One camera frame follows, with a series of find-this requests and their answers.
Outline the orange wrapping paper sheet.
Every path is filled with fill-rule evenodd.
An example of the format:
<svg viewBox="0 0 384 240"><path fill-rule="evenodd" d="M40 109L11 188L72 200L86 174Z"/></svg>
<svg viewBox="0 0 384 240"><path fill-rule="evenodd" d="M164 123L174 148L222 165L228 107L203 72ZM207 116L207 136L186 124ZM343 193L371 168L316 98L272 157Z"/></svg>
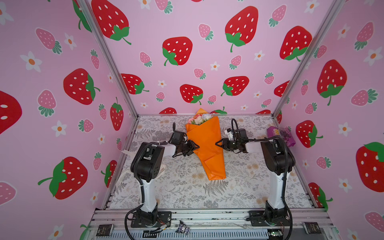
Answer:
<svg viewBox="0 0 384 240"><path fill-rule="evenodd" d="M196 115L208 114L200 108ZM201 125L186 124L187 136L200 146L194 153L200 159L202 166L210 181L224 180L226 178L223 149L215 145L222 139L219 118L213 116Z"/></svg>

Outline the white blue fake rose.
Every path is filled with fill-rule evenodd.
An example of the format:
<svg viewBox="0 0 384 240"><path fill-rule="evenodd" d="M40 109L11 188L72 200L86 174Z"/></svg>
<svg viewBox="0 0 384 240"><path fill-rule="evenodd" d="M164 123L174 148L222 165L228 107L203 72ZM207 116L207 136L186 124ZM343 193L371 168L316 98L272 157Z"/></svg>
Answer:
<svg viewBox="0 0 384 240"><path fill-rule="evenodd" d="M211 114L203 114L202 115L202 122L205 123L206 121L210 120L213 116Z"/></svg>

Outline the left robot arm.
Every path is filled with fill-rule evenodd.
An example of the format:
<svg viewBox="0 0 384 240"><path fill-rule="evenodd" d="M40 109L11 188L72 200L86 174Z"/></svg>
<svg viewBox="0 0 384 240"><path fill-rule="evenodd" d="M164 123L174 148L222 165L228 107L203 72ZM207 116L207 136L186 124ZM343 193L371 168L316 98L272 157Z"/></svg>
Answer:
<svg viewBox="0 0 384 240"><path fill-rule="evenodd" d="M130 233L128 221L132 228L155 227L155 230L148 232L150 236L171 226L172 212L160 212L155 196L155 180L160 176L163 157L190 156L199 148L198 144L188 139L186 133L176 130L175 123L168 141L141 144L131 163L131 172L141 190L141 204L125 215L124 225L129 239L133 240L134 236Z"/></svg>

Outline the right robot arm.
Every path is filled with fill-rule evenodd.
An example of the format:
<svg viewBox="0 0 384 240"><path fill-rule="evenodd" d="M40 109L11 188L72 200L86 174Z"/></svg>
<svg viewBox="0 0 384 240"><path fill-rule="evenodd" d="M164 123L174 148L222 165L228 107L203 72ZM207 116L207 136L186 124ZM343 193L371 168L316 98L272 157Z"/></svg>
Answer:
<svg viewBox="0 0 384 240"><path fill-rule="evenodd" d="M287 220L289 230L283 237L288 240L293 231L293 215L286 202L287 180L296 164L296 160L289 151L287 144L280 135L263 139L249 139L245 129L240 129L235 119L231 119L231 128L227 129L227 138L216 142L217 147L235 154L253 154L261 146L265 164L270 171L270 193L265 203L265 210L249 211L246 218L251 224L261 223L271 227Z"/></svg>

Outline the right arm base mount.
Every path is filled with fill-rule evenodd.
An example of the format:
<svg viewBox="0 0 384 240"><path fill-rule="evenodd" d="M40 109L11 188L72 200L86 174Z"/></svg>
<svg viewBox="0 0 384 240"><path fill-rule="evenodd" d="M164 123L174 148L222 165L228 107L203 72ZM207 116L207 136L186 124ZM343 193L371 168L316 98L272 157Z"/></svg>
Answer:
<svg viewBox="0 0 384 240"><path fill-rule="evenodd" d="M266 202L264 211L249 211L246 221L251 222L253 227L288 227L291 225L291 219L285 206L276 209L268 202Z"/></svg>

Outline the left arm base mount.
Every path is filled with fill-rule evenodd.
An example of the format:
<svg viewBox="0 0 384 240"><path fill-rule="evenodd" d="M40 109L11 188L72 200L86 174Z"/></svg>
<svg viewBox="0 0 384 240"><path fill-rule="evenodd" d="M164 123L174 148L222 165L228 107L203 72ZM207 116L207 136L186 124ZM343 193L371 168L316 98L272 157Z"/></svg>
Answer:
<svg viewBox="0 0 384 240"><path fill-rule="evenodd" d="M131 228L159 228L169 226L172 220L172 212L158 211L158 206L152 212L138 209L131 220Z"/></svg>

